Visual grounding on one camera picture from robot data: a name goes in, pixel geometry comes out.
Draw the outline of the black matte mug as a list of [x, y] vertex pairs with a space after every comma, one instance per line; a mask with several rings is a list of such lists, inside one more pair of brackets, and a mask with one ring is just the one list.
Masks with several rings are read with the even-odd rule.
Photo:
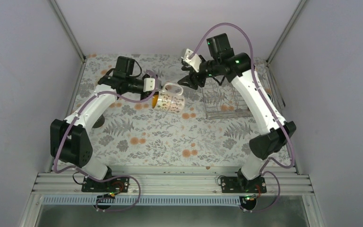
[[100, 128], [101, 126], [103, 126], [105, 122], [105, 118], [103, 115], [101, 115], [97, 121], [93, 124], [92, 128], [96, 129], [96, 128]]

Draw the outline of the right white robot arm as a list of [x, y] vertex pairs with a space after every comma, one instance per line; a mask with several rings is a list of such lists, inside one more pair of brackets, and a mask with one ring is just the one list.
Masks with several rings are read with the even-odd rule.
[[272, 160], [272, 155], [284, 146], [292, 148], [291, 136], [296, 125], [286, 121], [276, 109], [259, 81], [250, 56], [245, 52], [235, 54], [227, 34], [208, 38], [206, 42], [212, 59], [207, 61], [185, 49], [181, 56], [182, 71], [188, 71], [188, 75], [178, 84], [196, 90], [204, 87], [208, 78], [223, 76], [244, 99], [259, 130], [259, 135], [249, 141], [251, 155], [240, 168], [237, 180], [238, 189], [249, 192], [255, 187], [254, 178]]

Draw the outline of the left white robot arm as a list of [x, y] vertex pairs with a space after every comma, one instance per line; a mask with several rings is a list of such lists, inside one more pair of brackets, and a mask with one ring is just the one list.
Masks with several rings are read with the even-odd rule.
[[105, 192], [112, 187], [111, 169], [93, 156], [89, 133], [118, 99], [143, 103], [158, 91], [158, 76], [151, 70], [146, 70], [142, 78], [134, 76], [135, 64], [132, 58], [118, 57], [115, 67], [98, 80], [92, 94], [76, 111], [64, 120], [55, 119], [51, 123], [51, 156], [55, 173], [74, 168], [94, 180], [98, 190]]

